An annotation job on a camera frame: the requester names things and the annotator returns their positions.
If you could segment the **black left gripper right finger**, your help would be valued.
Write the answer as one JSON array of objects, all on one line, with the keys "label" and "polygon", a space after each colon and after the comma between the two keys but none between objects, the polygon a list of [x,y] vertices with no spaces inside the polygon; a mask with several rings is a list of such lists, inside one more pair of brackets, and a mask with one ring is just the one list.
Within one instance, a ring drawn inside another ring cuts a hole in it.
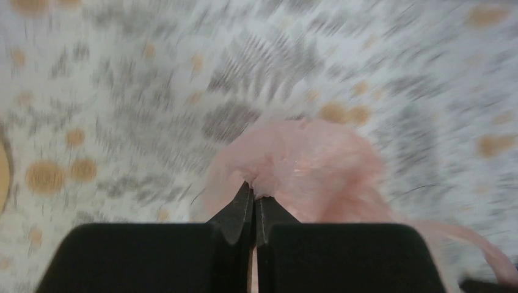
[{"label": "black left gripper right finger", "polygon": [[308,224],[255,204],[260,292],[444,292],[431,254],[400,224]]}]

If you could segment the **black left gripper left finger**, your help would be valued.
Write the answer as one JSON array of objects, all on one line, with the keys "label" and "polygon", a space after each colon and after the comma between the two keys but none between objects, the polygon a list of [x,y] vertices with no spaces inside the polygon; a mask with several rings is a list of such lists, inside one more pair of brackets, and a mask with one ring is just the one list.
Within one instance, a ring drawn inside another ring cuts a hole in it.
[{"label": "black left gripper left finger", "polygon": [[244,183],[205,223],[88,223],[72,229],[38,292],[249,292],[254,195]]}]

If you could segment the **pink plastic trash bag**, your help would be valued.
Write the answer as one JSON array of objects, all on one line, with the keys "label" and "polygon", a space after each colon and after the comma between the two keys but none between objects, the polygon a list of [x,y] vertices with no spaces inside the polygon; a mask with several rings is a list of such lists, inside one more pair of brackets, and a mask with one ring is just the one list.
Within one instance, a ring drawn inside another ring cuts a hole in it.
[{"label": "pink plastic trash bag", "polygon": [[399,223],[415,228],[440,264],[440,239],[479,248],[501,284],[517,284],[517,270],[474,230],[394,211],[380,194],[383,163],[355,130],[325,120],[271,122],[238,136],[214,157],[190,219],[204,222],[229,204],[243,183],[255,198],[276,199],[310,223]]}]

